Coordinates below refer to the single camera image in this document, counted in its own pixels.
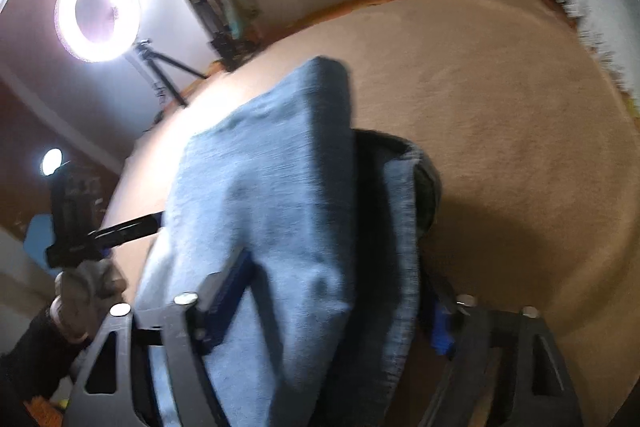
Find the left forearm black sleeve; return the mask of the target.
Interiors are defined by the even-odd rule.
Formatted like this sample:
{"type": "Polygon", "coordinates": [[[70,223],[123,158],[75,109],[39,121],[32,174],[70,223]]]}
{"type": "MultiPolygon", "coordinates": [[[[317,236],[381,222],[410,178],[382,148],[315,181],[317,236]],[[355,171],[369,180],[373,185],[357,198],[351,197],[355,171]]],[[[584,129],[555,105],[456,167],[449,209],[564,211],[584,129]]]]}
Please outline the left forearm black sleeve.
{"type": "Polygon", "coordinates": [[[37,426],[26,403],[38,397],[49,400],[89,343],[68,340],[50,308],[40,310],[14,348],[1,355],[1,425],[37,426]]]}

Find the left hand white knit glove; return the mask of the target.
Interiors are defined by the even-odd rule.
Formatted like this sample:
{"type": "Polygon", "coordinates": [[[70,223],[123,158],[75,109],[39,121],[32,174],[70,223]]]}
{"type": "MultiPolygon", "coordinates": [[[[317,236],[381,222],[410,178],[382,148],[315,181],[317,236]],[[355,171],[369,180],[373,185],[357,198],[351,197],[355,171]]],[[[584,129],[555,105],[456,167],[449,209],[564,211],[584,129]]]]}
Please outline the left hand white knit glove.
{"type": "Polygon", "coordinates": [[[92,339],[111,307],[122,303],[127,281],[112,259],[85,260],[55,279],[50,315],[70,343],[92,339]]]}

